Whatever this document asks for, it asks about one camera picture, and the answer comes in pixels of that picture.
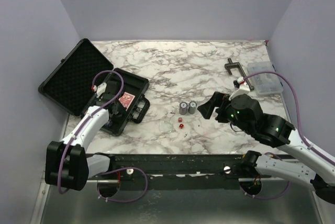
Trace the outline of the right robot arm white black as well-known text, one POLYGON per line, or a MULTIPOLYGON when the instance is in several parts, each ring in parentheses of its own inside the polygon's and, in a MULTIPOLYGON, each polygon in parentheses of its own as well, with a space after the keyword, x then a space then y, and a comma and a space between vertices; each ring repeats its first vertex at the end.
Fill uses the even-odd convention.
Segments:
POLYGON ((334 203, 334 157, 315 145, 304 143, 290 122, 264 113, 260 103, 247 94, 230 98, 227 94, 214 92, 209 101, 198 107, 198 111, 205 119, 216 112, 216 121, 230 123, 259 143, 281 150, 301 163, 288 163, 248 151, 239 165, 245 177, 269 175, 283 178, 304 185, 322 200, 334 203))

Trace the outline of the purple grey poker chip stack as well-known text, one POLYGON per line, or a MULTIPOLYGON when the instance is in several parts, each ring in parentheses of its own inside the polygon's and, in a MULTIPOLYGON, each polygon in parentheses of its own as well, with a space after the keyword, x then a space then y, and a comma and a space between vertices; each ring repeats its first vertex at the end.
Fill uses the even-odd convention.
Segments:
POLYGON ((180 115, 185 115, 188 111, 188 104, 187 102, 180 102, 179 106, 179 113, 180 115))

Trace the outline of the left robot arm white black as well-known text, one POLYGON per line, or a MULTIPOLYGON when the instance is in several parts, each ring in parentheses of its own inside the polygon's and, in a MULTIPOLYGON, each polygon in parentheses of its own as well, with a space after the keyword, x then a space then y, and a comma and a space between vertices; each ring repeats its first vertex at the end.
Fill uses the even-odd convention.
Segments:
POLYGON ((110 158, 95 154, 86 156, 86 151, 99 130, 110 121, 108 106, 118 103, 124 93, 124 81, 118 92, 101 106, 90 106, 79 124, 61 141, 52 141, 47 146, 44 179, 57 187, 60 194, 73 189, 80 191, 89 178, 100 175, 109 180, 115 176, 116 167, 110 158))

